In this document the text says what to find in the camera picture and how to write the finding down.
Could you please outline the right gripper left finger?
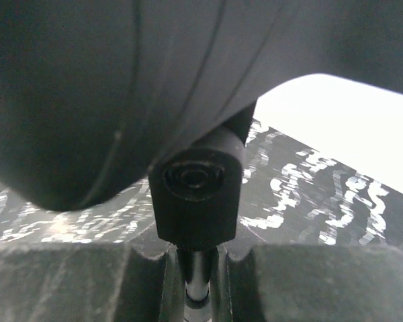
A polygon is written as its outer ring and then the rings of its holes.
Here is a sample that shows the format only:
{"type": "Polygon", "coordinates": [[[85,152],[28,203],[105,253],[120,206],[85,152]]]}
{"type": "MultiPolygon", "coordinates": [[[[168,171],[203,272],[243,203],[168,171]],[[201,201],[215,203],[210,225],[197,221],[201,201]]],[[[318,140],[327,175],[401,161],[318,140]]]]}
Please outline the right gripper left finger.
{"type": "Polygon", "coordinates": [[[182,321],[183,297],[168,246],[0,246],[0,321],[182,321]]]}

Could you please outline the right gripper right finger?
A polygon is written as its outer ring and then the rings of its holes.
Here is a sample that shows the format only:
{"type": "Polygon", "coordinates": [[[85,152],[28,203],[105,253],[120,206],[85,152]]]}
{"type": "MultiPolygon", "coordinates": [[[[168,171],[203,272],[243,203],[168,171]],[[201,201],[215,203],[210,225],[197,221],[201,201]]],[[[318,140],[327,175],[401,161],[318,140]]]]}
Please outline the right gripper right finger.
{"type": "Polygon", "coordinates": [[[403,251],[256,245],[218,257],[214,321],[403,321],[403,251]]]}

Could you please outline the tall black clip stand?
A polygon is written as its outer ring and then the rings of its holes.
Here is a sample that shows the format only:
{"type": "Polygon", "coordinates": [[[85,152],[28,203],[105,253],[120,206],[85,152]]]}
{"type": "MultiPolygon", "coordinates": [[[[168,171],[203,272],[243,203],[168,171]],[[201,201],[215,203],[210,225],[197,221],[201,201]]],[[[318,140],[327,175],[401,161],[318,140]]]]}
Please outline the tall black clip stand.
{"type": "Polygon", "coordinates": [[[0,1],[0,181],[76,211],[147,176],[212,308],[255,102],[309,74],[403,94],[403,1],[0,1]]]}

